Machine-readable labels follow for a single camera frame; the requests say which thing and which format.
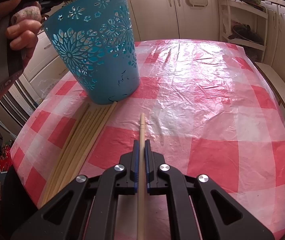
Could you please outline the bamboo chopstick bundle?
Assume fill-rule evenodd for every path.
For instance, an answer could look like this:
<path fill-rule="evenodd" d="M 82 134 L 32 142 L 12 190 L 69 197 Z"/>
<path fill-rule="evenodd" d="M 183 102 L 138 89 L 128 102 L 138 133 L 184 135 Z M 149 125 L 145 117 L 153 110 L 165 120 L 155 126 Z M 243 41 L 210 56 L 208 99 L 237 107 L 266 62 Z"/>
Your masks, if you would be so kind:
<path fill-rule="evenodd" d="M 76 122 L 51 171 L 40 206 L 76 178 L 116 105 L 116 102 L 104 106 L 85 102 L 76 112 Z"/>

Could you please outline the white rolling storage cart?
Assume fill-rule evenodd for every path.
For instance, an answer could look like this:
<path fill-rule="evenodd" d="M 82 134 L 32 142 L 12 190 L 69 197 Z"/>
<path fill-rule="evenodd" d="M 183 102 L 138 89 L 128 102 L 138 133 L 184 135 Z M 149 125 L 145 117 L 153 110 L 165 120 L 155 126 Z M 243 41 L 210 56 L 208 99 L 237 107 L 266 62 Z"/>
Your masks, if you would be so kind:
<path fill-rule="evenodd" d="M 263 5 L 218 0 L 219 40 L 244 47 L 251 59 L 262 61 L 267 48 L 268 13 Z"/>

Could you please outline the pink checkered tablecloth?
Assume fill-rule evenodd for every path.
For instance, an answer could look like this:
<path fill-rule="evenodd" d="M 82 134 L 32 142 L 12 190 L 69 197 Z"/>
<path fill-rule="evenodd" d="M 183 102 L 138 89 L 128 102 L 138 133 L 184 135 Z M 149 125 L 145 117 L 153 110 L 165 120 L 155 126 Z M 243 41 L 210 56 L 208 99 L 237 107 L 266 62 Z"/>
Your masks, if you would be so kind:
<path fill-rule="evenodd" d="M 80 174 L 93 177 L 130 152 L 145 113 L 151 149 L 183 174 L 207 174 L 280 239 L 285 234 L 285 121 L 274 94 L 236 45 L 136 43 L 140 86 L 117 103 Z M 68 72 L 20 131 L 13 166 L 41 205 L 46 182 L 88 99 Z"/>

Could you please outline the small white step stool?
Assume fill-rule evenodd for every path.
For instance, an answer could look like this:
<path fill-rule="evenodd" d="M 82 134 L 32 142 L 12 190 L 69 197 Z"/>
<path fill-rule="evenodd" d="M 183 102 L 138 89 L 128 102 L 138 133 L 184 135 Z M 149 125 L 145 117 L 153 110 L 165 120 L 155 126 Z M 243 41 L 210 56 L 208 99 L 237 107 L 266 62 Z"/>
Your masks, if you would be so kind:
<path fill-rule="evenodd" d="M 285 120 L 285 82 L 270 65 L 260 62 L 254 62 L 254 65 L 263 75 L 267 83 L 272 88 L 274 94 L 276 95 L 283 118 Z"/>

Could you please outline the single bamboo chopstick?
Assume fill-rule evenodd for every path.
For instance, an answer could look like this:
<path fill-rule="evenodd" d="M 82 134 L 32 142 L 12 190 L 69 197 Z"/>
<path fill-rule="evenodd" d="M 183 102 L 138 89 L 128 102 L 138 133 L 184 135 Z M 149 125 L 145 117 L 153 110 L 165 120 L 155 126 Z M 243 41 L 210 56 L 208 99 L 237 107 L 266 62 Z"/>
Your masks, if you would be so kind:
<path fill-rule="evenodd" d="M 145 239 L 145 115 L 140 115 L 137 240 Z"/>

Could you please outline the blue perforated plastic bucket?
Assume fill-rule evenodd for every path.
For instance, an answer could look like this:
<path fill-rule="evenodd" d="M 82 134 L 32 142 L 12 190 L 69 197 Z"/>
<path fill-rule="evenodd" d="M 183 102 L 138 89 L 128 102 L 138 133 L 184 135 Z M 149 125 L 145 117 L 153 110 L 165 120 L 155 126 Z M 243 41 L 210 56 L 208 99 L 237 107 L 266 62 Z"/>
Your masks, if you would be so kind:
<path fill-rule="evenodd" d="M 75 0 L 43 24 L 55 50 L 90 99 L 129 97 L 140 77 L 128 0 Z"/>

